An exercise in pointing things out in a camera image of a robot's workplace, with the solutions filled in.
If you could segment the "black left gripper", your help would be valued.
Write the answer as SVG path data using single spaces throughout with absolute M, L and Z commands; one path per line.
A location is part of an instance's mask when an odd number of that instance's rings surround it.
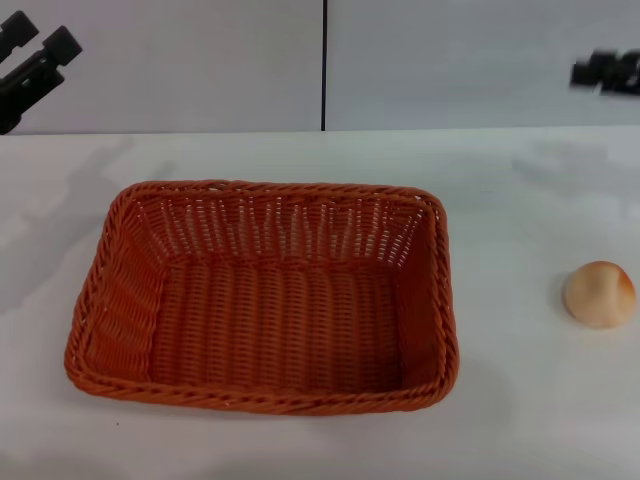
M 39 33 L 37 27 L 18 10 L 1 23 L 0 62 L 14 49 L 24 47 Z M 81 52 L 82 47 L 66 26 L 60 26 L 42 42 L 43 48 L 1 79 L 1 134 L 11 132 L 22 115 L 64 82 L 58 71 Z

